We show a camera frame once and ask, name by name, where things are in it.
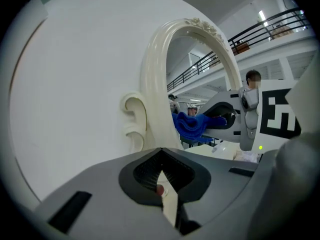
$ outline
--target gray robot arm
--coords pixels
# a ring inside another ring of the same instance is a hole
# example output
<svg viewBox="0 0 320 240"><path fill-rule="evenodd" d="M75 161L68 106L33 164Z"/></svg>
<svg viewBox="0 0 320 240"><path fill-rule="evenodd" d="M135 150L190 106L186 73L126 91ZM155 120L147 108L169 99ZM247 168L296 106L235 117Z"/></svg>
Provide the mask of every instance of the gray robot arm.
<svg viewBox="0 0 320 240"><path fill-rule="evenodd" d="M217 93L198 112L208 117L225 116L227 124L207 128L206 136L240 143L244 151L252 149L258 124L256 112L259 103L258 89L230 90Z"/></svg>

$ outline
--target white column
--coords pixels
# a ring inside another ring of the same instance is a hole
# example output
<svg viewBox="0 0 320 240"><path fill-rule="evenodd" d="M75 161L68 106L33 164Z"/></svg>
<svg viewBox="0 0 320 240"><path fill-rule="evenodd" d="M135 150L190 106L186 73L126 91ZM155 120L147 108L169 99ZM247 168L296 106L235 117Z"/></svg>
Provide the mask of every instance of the white column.
<svg viewBox="0 0 320 240"><path fill-rule="evenodd" d="M291 67L289 65L288 59L286 57L279 59L281 70L284 80L294 80L294 75L292 74Z"/></svg>
<svg viewBox="0 0 320 240"><path fill-rule="evenodd" d="M266 66L266 71L268 73L268 80L271 80L272 76L271 76L271 68L270 68L270 66Z"/></svg>
<svg viewBox="0 0 320 240"><path fill-rule="evenodd" d="M231 89L231 85L230 85L227 73L225 73L224 79L225 79L226 90L229 91Z"/></svg>

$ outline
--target black metal railing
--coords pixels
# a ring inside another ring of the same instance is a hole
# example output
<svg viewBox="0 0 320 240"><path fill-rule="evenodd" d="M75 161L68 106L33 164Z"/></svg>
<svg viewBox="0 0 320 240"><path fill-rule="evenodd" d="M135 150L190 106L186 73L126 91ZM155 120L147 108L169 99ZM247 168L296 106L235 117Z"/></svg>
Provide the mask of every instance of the black metal railing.
<svg viewBox="0 0 320 240"><path fill-rule="evenodd" d="M304 30L309 28L309 26L310 23L306 19L303 11L301 11L300 8L293 8L258 22L229 39L228 43L230 44L233 54L236 56L250 50L250 48L258 43L263 41L268 42L281 36L291 34L295 29ZM199 59L170 82L167 85L167 91L171 91L193 76L199 75L219 63L220 60L217 55L213 51L209 52L206 56Z"/></svg>

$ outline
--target carved floral ornament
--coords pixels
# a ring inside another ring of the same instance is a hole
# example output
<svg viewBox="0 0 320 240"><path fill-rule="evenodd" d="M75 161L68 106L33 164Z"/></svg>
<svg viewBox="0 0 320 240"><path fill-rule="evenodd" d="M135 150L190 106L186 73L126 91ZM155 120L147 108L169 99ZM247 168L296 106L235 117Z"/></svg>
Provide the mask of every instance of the carved floral ornament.
<svg viewBox="0 0 320 240"><path fill-rule="evenodd" d="M131 139L131 152L154 148L183 150L171 115L166 65L168 47L173 36L189 36L184 34L188 31L191 31L191 37L204 42L219 54L231 87L238 89L242 86L234 54L228 51L229 45L215 27L199 18L165 23L156 31L147 46L140 73L140 90L125 93L120 101L124 113L128 116L134 114L134 121L128 120L123 129L124 134ZM204 32L213 38L199 40L198 36L203 36Z"/></svg>

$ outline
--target blue towel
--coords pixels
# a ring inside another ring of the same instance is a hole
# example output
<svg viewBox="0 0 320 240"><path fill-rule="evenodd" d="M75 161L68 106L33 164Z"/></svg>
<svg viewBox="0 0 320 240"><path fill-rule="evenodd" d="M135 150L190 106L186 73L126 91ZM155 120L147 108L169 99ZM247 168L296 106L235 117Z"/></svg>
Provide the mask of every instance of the blue towel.
<svg viewBox="0 0 320 240"><path fill-rule="evenodd" d="M212 138L201 137L207 127L225 126L227 124L226 119L221 116L214 118L204 114L188 116L183 112L179 114L172 113L172 119L181 136L188 140L197 140L199 142L211 142L213 140Z"/></svg>

